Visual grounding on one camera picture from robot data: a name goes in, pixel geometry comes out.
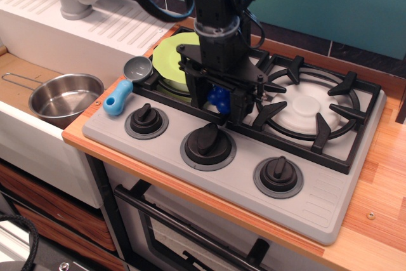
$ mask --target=oven handle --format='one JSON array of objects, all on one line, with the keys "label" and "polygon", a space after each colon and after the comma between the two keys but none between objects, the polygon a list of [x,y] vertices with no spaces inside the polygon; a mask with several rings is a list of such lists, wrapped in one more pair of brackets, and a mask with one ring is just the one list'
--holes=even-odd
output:
[{"label": "oven handle", "polygon": [[[139,190],[136,189],[137,185],[142,186],[142,188],[144,188],[143,191],[139,192]],[[194,229],[190,225],[159,209],[155,204],[151,204],[150,202],[142,199],[142,195],[148,189],[149,185],[149,183],[140,180],[131,191],[127,190],[122,185],[118,185],[114,189],[114,195],[123,201],[126,201],[128,204],[132,205],[142,213],[145,213],[147,216],[161,222],[175,232],[196,242],[203,248],[206,248],[212,253],[223,257],[231,264],[241,268],[241,270],[265,271],[265,269],[261,268],[259,264],[262,262],[262,259],[265,257],[265,254],[270,247],[266,241],[258,239],[255,245],[252,247],[248,257],[244,258],[209,236],[206,236],[202,232]]]}]

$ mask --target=burner grate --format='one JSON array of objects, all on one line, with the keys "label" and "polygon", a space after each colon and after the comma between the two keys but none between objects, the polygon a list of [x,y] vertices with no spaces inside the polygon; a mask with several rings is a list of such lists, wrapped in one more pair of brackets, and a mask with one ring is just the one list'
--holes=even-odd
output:
[{"label": "burner grate", "polygon": [[[315,135],[298,133],[277,124],[273,120],[275,115],[286,108],[286,102],[271,103],[265,106],[261,103],[257,103],[259,115],[255,118],[252,125],[243,123],[240,126],[235,126],[229,121],[227,122],[227,128],[284,151],[296,154],[309,161],[348,174],[363,137],[365,125],[368,123],[372,109],[381,90],[380,85],[359,80],[354,72],[349,72],[347,75],[343,75],[327,71],[320,67],[305,64],[304,58],[300,56],[297,56],[292,60],[279,55],[273,55],[271,61],[272,62],[266,71],[269,75],[268,82],[271,84],[273,84],[278,78],[287,76],[293,84],[299,85],[302,74],[311,75],[316,81],[320,81],[321,83],[324,81],[335,83],[336,85],[328,91],[329,95],[349,96],[352,108],[331,104],[330,109],[345,117],[348,122],[338,130],[331,131],[330,126],[326,123],[323,116],[317,114],[315,118],[317,133]],[[276,66],[283,67],[284,69],[272,72],[272,69]],[[370,100],[365,111],[360,110],[357,91],[363,91],[370,95]],[[284,136],[292,139],[313,142],[313,144],[309,147],[296,143],[294,140],[281,137],[278,134],[266,131],[266,125]],[[349,131],[354,131],[357,134],[351,144],[347,159],[341,160],[333,155],[324,153],[325,144],[328,143],[329,140],[339,138]]]}]

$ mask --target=stainless steel pot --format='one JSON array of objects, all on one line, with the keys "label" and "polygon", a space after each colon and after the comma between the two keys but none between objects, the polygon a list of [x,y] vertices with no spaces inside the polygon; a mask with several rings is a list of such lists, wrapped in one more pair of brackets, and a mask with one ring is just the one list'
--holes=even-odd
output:
[{"label": "stainless steel pot", "polygon": [[90,74],[64,74],[41,83],[36,89],[6,79],[13,75],[29,79],[18,74],[6,73],[5,81],[34,90],[29,98],[31,111],[43,121],[65,129],[86,108],[88,108],[104,91],[103,83]]}]

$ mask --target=screw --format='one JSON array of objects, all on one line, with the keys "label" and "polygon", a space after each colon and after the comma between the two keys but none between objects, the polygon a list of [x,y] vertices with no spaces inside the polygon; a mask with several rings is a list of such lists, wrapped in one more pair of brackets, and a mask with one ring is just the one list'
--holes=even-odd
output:
[{"label": "screw", "polygon": [[61,263],[59,266],[59,271],[68,271],[69,270],[69,264],[68,263]]},{"label": "screw", "polygon": [[368,218],[369,220],[374,220],[374,219],[376,218],[374,212],[368,213],[368,214],[367,214],[367,218]]}]

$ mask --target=oven door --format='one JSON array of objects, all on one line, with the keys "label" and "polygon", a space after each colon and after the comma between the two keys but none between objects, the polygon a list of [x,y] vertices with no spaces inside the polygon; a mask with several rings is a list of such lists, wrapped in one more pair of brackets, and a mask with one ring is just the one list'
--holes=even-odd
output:
[{"label": "oven door", "polygon": [[266,241],[257,239],[244,256],[195,224],[146,200],[144,193],[150,187],[140,180],[131,190],[116,186],[114,194],[139,211],[148,249],[156,257],[176,270],[265,270],[260,264],[269,249]]},{"label": "oven door", "polygon": [[331,271],[133,175],[104,166],[132,250],[161,270]]}]

